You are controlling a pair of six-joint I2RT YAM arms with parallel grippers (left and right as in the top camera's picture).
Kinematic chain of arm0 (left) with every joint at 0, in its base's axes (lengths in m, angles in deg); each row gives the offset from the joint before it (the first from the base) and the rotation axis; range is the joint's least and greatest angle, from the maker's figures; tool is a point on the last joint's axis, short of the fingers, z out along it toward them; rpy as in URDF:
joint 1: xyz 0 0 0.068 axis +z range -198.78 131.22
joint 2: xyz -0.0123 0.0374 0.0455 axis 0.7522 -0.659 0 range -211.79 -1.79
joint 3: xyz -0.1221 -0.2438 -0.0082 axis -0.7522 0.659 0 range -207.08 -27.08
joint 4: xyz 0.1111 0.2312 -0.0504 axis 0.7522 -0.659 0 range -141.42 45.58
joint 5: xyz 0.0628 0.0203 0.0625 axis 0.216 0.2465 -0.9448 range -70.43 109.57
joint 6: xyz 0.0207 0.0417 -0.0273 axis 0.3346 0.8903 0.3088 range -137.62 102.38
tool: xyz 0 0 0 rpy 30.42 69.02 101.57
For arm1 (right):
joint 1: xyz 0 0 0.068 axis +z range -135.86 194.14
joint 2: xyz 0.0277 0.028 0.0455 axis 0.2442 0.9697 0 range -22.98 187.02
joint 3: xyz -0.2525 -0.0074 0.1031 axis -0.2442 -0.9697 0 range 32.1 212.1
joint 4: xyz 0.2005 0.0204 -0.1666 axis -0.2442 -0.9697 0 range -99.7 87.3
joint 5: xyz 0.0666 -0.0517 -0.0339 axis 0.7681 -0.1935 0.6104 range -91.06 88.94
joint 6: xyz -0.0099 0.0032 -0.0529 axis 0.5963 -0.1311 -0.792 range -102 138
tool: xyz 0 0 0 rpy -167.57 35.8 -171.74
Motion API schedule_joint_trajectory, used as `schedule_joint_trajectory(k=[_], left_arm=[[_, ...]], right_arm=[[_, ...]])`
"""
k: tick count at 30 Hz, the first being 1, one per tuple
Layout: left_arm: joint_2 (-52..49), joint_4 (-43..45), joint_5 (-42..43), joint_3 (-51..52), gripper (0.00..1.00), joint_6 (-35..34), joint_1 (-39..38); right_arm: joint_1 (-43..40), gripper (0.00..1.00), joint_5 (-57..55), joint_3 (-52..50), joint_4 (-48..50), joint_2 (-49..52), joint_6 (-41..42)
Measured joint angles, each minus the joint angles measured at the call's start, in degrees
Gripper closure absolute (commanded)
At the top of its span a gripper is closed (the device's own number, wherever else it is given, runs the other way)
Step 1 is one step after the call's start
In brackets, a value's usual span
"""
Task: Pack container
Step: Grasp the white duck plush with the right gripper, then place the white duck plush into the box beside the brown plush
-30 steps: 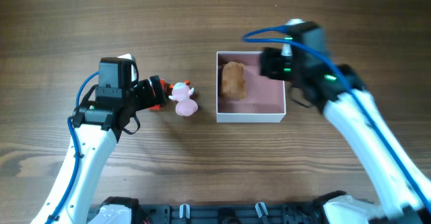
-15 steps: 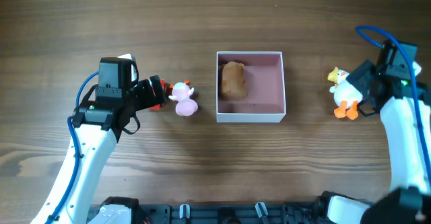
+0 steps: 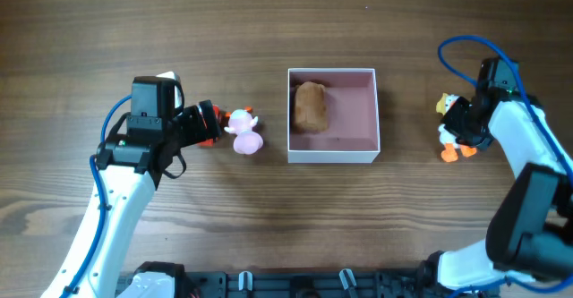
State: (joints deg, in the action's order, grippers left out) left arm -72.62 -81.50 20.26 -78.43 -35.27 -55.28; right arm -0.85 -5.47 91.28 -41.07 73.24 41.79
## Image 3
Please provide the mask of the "brown plush bear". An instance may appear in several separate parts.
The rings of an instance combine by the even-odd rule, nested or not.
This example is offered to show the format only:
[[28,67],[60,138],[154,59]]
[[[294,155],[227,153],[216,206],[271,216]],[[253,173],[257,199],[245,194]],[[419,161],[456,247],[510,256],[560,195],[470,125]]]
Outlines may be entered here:
[[296,87],[294,126],[300,132],[324,132],[329,128],[325,86],[306,81]]

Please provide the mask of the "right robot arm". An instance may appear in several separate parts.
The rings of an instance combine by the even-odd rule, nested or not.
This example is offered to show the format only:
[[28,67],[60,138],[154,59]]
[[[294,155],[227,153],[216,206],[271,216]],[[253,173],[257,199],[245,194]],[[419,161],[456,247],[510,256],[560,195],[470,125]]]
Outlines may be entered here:
[[520,94],[516,63],[482,61],[475,95],[444,94],[436,106],[441,157],[473,156],[497,141],[515,182],[478,243],[438,256],[437,284],[461,293],[494,282],[525,285],[572,274],[571,158],[552,134],[538,100]]

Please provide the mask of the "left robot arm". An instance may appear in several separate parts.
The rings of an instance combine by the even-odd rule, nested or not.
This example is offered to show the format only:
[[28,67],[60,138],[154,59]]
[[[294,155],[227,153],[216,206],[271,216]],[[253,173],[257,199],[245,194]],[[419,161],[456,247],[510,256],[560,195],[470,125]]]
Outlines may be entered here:
[[90,202],[46,297],[111,297],[134,229],[182,150],[221,134],[213,105],[186,106],[174,72],[134,78],[130,111],[106,118],[90,156]]

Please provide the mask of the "white plush duck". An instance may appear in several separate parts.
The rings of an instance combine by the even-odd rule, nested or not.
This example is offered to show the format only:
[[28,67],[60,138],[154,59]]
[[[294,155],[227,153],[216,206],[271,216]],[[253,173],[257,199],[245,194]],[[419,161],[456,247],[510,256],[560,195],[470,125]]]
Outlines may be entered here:
[[[443,93],[440,100],[436,104],[436,112],[444,116],[457,99],[457,95]],[[445,129],[444,123],[441,123],[438,126],[438,132],[440,143],[444,146],[444,150],[440,154],[444,162],[450,163],[457,161],[458,149],[461,151],[461,154],[465,158],[472,157],[477,153],[477,148],[457,144],[456,137]]]

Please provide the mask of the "white box pink interior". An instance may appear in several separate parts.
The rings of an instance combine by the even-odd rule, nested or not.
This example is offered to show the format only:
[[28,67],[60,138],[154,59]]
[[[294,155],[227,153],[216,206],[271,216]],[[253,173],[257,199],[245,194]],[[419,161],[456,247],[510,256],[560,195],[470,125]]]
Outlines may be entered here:
[[[325,87],[329,127],[295,128],[295,88],[307,81]],[[376,72],[372,68],[287,70],[287,159],[290,164],[370,164],[380,154]]]

